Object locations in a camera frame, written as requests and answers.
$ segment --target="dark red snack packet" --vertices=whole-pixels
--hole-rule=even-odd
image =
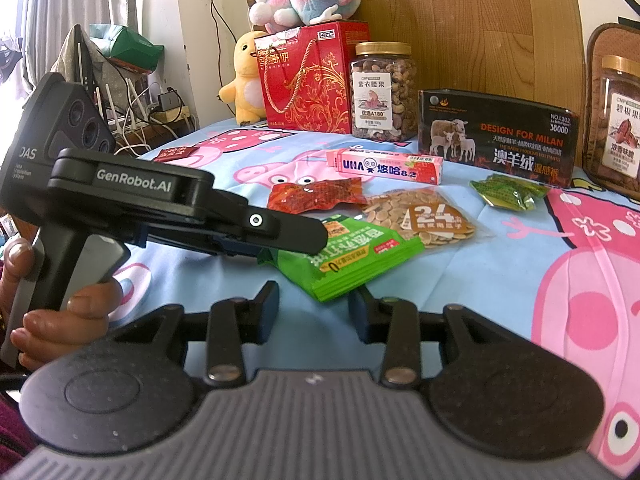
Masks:
[[[319,180],[311,184],[276,184],[271,189],[267,208],[298,214],[313,209],[333,209],[339,203],[366,204],[362,179]]]
[[[160,153],[156,155],[154,162],[169,162],[170,160],[187,158],[197,149],[197,146],[178,146],[176,148],[165,148],[164,150],[160,150]]]

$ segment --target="wooden headboard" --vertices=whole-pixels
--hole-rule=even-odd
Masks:
[[[372,40],[413,46],[420,88],[521,97],[582,114],[578,0],[362,0],[353,18],[369,22]]]

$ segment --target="yellow dinosaur plush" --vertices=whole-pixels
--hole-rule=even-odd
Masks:
[[[236,122],[241,126],[257,123],[267,116],[264,110],[254,41],[255,38],[266,35],[266,32],[256,30],[240,37],[234,50],[236,78],[223,86],[218,93],[222,102],[227,104],[236,102]]]

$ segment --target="finger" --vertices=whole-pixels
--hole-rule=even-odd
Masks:
[[[46,364],[41,361],[36,361],[36,359],[29,357],[27,354],[18,355],[18,362],[22,366],[27,368],[27,370],[30,370],[32,372],[36,371],[38,368],[41,368]]]
[[[11,311],[20,279],[30,272],[33,261],[33,248],[24,238],[13,240],[5,248],[4,269],[0,278],[0,309],[4,315]]]
[[[67,355],[81,348],[80,345],[66,345],[44,341],[31,335],[24,328],[17,328],[11,332],[11,342],[18,349],[27,354],[31,359],[48,363],[60,356]]]
[[[66,309],[84,319],[101,319],[116,310],[122,300],[122,287],[111,278],[107,283],[89,285],[76,292]]]
[[[86,345],[107,333],[109,320],[85,319],[69,310],[32,310],[22,319],[30,335],[38,339],[65,345]]]

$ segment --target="red gift box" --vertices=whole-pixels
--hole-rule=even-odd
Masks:
[[[351,133],[350,62],[365,22],[341,20],[256,38],[270,128]]]

